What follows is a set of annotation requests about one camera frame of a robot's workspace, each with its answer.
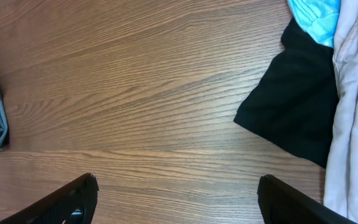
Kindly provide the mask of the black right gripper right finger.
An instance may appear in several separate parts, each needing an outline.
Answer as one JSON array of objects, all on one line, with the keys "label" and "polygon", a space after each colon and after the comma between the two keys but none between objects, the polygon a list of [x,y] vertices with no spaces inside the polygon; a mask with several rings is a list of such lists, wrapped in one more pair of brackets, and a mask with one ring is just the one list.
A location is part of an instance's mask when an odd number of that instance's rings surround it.
[{"label": "black right gripper right finger", "polygon": [[263,175],[257,189],[266,224],[356,224],[273,175]]}]

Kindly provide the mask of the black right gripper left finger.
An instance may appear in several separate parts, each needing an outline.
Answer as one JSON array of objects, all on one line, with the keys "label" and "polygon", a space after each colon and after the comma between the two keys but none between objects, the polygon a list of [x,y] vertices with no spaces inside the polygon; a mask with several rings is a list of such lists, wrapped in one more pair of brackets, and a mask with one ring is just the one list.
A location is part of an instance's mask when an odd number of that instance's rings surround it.
[{"label": "black right gripper left finger", "polygon": [[0,224],[91,224],[98,192],[96,177],[86,173]]}]

